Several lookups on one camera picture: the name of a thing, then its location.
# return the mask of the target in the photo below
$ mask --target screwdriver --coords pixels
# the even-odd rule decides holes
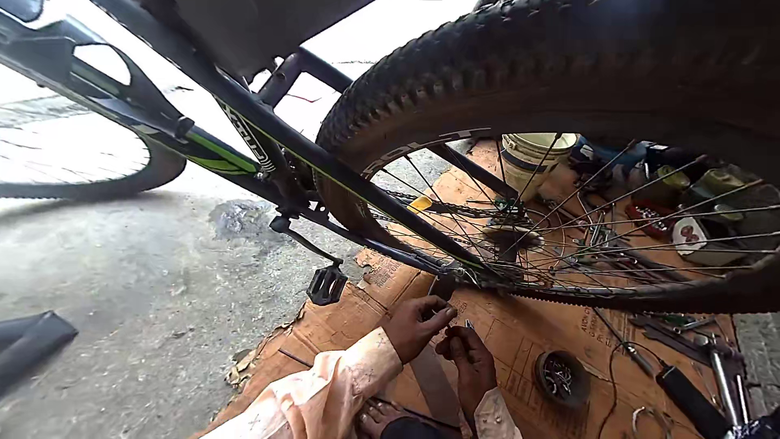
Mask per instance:
[[[653,373],[653,367],[650,366],[650,363],[647,362],[646,359],[630,344],[626,343],[626,339],[623,338],[620,333],[612,326],[611,323],[604,317],[604,314],[601,314],[601,311],[599,311],[596,308],[592,308],[593,311],[596,313],[596,315],[601,319],[602,322],[604,322],[605,325],[607,325],[607,328],[609,329],[612,334],[615,335],[615,337],[618,339],[618,341],[626,348],[626,350],[629,353],[629,357],[639,365],[639,367],[642,369],[642,371],[647,375],[648,377],[652,378],[655,377],[655,374]]]

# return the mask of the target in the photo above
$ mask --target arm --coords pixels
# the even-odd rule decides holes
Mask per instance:
[[[474,330],[450,327],[436,352],[458,367],[458,399],[480,439],[522,439],[498,389],[493,355]]]
[[[422,320],[428,309],[439,310]],[[344,437],[363,403],[455,317],[440,298],[399,306],[383,326],[345,351],[322,352],[314,366],[268,385],[254,402],[205,439]]]

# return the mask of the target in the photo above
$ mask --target foot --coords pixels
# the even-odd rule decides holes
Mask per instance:
[[[369,399],[357,415],[357,427],[365,437],[379,439],[386,426],[398,418],[411,416],[400,405]]]

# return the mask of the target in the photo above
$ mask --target cable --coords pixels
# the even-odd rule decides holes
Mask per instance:
[[[612,416],[612,413],[614,413],[615,409],[618,407],[618,384],[615,382],[615,372],[612,369],[612,363],[613,360],[615,359],[615,352],[617,352],[620,347],[625,347],[625,345],[628,344],[639,346],[645,351],[650,352],[658,361],[658,364],[661,365],[661,367],[666,366],[666,362],[664,362],[664,360],[662,360],[661,357],[659,357],[655,352],[651,351],[647,346],[643,346],[633,341],[623,341],[621,343],[618,343],[612,349],[612,353],[609,354],[609,380],[612,382],[612,407],[609,408],[609,412],[607,412],[607,416],[604,417],[604,420],[601,421],[601,425],[598,427],[598,435],[596,436],[597,439],[601,439],[601,433],[604,431],[604,426],[607,425],[607,421],[609,420],[609,417]]]

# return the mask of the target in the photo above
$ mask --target pedal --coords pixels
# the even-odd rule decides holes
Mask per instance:
[[[320,268],[314,272],[306,294],[315,305],[330,305],[339,301],[346,281],[347,276],[341,272],[338,265]]]

